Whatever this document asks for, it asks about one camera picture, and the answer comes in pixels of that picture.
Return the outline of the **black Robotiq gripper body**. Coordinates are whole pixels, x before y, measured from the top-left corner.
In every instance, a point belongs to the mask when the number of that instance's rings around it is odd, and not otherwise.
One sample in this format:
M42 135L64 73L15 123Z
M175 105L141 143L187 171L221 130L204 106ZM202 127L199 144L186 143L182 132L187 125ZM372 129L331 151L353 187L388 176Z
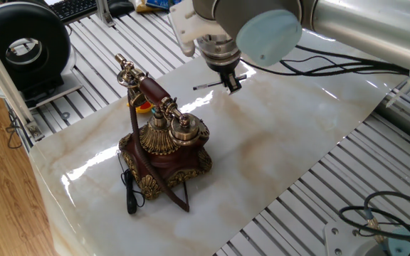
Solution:
M231 74L235 73L235 69L239 64L240 59L237 58L236 60L229 63L219 63L217 60L212 60L208 58L206 58L205 61L208 67L211 68L213 71L217 73Z

